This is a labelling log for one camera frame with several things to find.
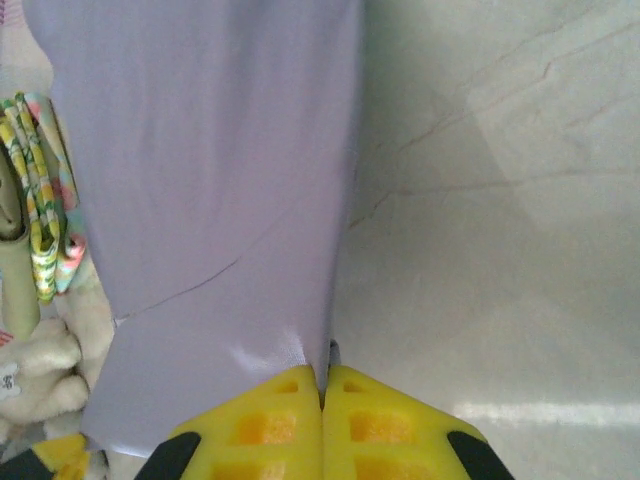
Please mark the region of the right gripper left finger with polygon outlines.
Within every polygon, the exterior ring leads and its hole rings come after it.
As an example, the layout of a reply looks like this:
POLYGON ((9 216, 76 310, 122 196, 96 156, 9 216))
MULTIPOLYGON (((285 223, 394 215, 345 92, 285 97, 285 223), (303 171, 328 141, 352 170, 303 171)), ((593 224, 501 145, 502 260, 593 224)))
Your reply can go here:
POLYGON ((321 479, 322 414, 310 366, 290 368, 178 425, 141 479, 321 479))

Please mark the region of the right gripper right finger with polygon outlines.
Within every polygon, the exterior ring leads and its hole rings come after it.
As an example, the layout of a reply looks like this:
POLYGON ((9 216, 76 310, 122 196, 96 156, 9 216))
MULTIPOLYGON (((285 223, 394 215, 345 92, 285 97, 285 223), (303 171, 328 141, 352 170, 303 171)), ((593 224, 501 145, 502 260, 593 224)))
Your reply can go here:
POLYGON ((326 479, 496 480, 513 474, 473 425, 353 368, 330 368, 326 479))

